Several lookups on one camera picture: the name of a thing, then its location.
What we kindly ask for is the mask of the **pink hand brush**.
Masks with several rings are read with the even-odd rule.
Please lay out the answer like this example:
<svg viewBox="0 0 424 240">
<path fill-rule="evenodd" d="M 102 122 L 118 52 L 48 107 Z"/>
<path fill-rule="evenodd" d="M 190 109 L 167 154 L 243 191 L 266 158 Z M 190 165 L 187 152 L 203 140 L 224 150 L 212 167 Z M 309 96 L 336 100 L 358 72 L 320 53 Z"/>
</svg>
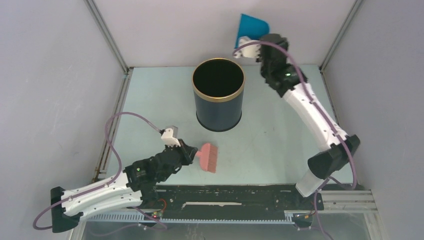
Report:
<svg viewBox="0 0 424 240">
<path fill-rule="evenodd" d="M 211 143 L 205 143 L 195 154 L 199 159 L 199 166 L 205 172 L 216 173 L 218 148 Z"/>
</svg>

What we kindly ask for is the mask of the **blue dustpan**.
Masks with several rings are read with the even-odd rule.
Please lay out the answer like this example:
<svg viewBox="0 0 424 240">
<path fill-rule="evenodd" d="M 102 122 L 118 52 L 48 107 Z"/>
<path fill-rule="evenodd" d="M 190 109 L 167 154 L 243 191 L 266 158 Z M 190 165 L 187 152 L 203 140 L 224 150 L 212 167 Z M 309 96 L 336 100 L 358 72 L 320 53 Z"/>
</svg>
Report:
<svg viewBox="0 0 424 240">
<path fill-rule="evenodd" d="M 248 37 L 251 40 L 259 40 L 262 36 L 270 33 L 269 24 L 259 18 L 242 13 L 239 19 L 238 30 L 234 48 L 239 47 L 239 38 Z"/>
</svg>

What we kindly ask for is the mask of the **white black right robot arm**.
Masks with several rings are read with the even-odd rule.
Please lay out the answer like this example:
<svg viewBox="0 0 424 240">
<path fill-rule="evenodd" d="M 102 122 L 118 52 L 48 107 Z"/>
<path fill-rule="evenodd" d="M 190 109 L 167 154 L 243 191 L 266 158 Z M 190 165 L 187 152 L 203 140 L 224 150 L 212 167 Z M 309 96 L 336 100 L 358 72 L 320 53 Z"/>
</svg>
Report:
<svg viewBox="0 0 424 240">
<path fill-rule="evenodd" d="M 291 204 L 304 209 L 311 202 L 311 196 L 331 175 L 350 164 L 352 184 L 343 187 L 354 190 L 357 186 L 357 174 L 353 155 L 360 145 L 357 135 L 348 135 L 325 111 L 312 90 L 307 77 L 300 67 L 288 57 L 289 42 L 277 33 L 269 33 L 260 39 L 260 74 L 265 82 L 274 89 L 299 115 L 313 134 L 319 153 L 308 159 L 308 170 L 291 194 Z"/>
</svg>

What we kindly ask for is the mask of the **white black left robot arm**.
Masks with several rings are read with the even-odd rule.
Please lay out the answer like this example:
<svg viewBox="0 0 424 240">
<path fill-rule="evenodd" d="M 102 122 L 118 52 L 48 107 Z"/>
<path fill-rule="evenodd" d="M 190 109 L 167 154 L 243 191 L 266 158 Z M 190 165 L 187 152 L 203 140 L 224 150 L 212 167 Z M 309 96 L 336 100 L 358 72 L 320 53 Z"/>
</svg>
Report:
<svg viewBox="0 0 424 240">
<path fill-rule="evenodd" d="M 156 206 L 159 198 L 156 184 L 192 164 L 198 152 L 198 148 L 185 144 L 182 139 L 179 143 L 180 146 L 166 146 L 154 156 L 137 160 L 107 179 L 72 190 L 52 188 L 52 232 L 69 231 L 80 221 L 104 212 Z"/>
</svg>

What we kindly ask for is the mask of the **small electronics board left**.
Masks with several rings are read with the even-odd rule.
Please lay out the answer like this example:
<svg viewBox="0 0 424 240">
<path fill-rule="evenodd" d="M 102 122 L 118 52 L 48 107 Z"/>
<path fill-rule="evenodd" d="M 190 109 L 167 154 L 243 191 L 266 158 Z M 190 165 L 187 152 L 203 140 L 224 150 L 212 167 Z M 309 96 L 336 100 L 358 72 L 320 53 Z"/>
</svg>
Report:
<svg viewBox="0 0 424 240">
<path fill-rule="evenodd" d="M 162 212 L 148 212 L 147 215 L 155 220 L 160 220 L 163 216 Z"/>
</svg>

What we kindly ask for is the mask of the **small electronics board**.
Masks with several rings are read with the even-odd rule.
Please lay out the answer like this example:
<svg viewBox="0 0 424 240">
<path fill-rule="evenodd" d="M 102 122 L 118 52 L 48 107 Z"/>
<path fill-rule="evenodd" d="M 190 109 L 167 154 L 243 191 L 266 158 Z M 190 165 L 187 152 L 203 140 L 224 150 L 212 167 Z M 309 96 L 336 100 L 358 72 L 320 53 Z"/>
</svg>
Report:
<svg viewBox="0 0 424 240">
<path fill-rule="evenodd" d="M 312 217 L 313 215 L 314 215 L 313 213 L 310 213 L 310 214 L 295 214 L 293 216 L 293 219 L 302 221 L 303 219 L 308 219 L 308 218 Z"/>
<path fill-rule="evenodd" d="M 162 212 L 148 212 L 147 215 L 155 220 L 160 220 L 163 216 Z"/>
</svg>

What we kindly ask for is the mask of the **dark blue gold-rimmed bin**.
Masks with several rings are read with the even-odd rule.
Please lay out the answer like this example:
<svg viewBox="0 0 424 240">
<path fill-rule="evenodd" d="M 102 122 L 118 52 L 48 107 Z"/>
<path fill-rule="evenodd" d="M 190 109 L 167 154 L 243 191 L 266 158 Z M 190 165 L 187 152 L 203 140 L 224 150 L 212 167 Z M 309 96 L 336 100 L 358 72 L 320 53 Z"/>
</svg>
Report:
<svg viewBox="0 0 424 240">
<path fill-rule="evenodd" d="M 191 82 L 201 126 L 225 132 L 240 122 L 246 76 L 239 64 L 226 58 L 206 60 L 195 68 Z"/>
</svg>

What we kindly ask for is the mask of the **small electronics board right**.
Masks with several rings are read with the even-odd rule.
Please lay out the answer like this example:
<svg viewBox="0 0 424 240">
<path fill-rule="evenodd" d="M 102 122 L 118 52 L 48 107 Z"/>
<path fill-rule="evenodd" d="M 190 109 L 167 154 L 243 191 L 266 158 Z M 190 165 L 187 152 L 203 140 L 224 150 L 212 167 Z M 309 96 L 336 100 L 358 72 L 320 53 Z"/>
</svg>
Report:
<svg viewBox="0 0 424 240">
<path fill-rule="evenodd" d="M 313 213 L 310 213 L 310 214 L 295 214 L 293 216 L 293 219 L 302 221 L 303 219 L 308 219 L 308 218 L 312 217 L 313 215 L 314 215 Z"/>
</svg>

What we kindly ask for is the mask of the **left aluminium frame post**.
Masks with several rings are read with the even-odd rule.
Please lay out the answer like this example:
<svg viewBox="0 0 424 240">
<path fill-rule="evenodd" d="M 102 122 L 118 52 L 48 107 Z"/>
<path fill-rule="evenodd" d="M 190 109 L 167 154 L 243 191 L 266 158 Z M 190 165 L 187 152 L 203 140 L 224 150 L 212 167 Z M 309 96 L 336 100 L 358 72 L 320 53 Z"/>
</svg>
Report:
<svg viewBox="0 0 424 240">
<path fill-rule="evenodd" d="M 102 13 L 97 6 L 96 2 L 94 0 L 84 0 L 84 3 L 86 4 L 89 12 L 91 13 L 94 22 L 98 26 L 100 33 L 102 34 L 103 38 L 105 39 L 105 42 L 107 43 L 109 49 L 111 50 L 112 54 L 114 55 L 115 59 L 118 62 L 118 65 L 124 72 L 124 74 L 127 74 L 129 72 L 129 67 L 127 63 L 125 62 L 121 51 L 119 50 L 119 47 L 114 40 L 114 37 L 109 30 L 106 21 L 104 20 Z"/>
</svg>

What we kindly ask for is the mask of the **aluminium frame post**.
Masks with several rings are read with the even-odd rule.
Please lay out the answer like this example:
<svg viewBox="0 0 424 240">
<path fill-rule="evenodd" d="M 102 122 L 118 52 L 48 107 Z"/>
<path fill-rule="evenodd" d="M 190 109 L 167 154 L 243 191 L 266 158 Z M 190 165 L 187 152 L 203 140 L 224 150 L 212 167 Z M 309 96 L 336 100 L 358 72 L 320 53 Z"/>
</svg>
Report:
<svg viewBox="0 0 424 240">
<path fill-rule="evenodd" d="M 320 72 L 324 73 L 325 69 L 327 68 L 329 62 L 331 61 L 335 51 L 337 50 L 340 42 L 342 41 L 344 35 L 346 34 L 348 28 L 350 27 L 352 21 L 354 20 L 355 16 L 357 15 L 358 11 L 360 10 L 360 7 L 363 5 L 364 0 L 355 0 L 353 5 L 351 6 L 346 18 L 344 19 L 341 27 L 339 28 L 333 42 L 330 45 L 330 48 L 328 49 L 322 63 L 319 66 Z"/>
<path fill-rule="evenodd" d="M 124 74 L 127 74 L 129 72 L 129 67 L 127 63 L 125 62 L 121 51 L 119 50 L 119 47 L 114 40 L 114 37 L 109 30 L 106 21 L 104 20 L 102 13 L 97 6 L 96 2 L 94 0 L 84 0 L 84 3 L 86 4 L 89 12 L 91 13 L 94 22 L 98 26 L 100 33 L 102 34 L 103 38 L 105 39 L 105 42 L 107 43 L 109 49 L 111 50 L 112 54 L 114 55 L 115 59 L 118 62 L 118 65 L 124 72 Z"/>
</svg>

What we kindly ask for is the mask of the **right aluminium frame post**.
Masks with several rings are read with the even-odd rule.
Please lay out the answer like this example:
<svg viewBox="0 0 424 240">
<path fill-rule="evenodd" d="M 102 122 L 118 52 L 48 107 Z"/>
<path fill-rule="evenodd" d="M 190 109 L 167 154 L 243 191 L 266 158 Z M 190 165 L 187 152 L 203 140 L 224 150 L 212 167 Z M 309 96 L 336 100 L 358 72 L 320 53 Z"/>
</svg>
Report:
<svg viewBox="0 0 424 240">
<path fill-rule="evenodd" d="M 360 7 L 363 5 L 364 0 L 355 0 L 353 5 L 351 6 L 346 18 L 344 19 L 341 27 L 339 28 L 333 42 L 330 45 L 330 48 L 328 49 L 322 63 L 319 66 L 320 72 L 324 73 L 325 69 L 327 68 L 329 62 L 331 61 L 335 51 L 337 50 L 340 42 L 342 41 L 344 35 L 346 34 L 348 28 L 350 27 L 352 21 L 354 20 L 355 16 L 357 15 L 358 11 L 360 10 Z"/>
</svg>

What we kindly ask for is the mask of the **black mounting base plate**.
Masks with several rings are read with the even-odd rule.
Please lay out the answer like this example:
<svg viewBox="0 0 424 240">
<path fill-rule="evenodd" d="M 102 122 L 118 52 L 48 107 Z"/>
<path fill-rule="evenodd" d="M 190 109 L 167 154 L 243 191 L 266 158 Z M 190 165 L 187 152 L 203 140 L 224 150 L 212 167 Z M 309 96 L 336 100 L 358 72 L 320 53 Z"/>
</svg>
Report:
<svg viewBox="0 0 424 240">
<path fill-rule="evenodd" d="M 303 197 L 294 185 L 158 185 L 158 199 L 141 210 L 162 217 L 200 220 L 282 220 L 290 213 L 323 210 L 321 195 Z"/>
</svg>

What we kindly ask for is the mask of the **aluminium front rail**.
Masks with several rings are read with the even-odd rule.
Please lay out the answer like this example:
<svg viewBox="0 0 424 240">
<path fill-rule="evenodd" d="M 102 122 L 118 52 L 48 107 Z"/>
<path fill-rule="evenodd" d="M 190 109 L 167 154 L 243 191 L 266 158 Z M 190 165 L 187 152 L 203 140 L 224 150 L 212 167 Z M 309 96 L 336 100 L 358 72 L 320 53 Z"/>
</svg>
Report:
<svg viewBox="0 0 424 240">
<path fill-rule="evenodd" d="M 370 190 L 322 190 L 318 203 L 328 214 L 375 214 L 378 212 Z"/>
</svg>

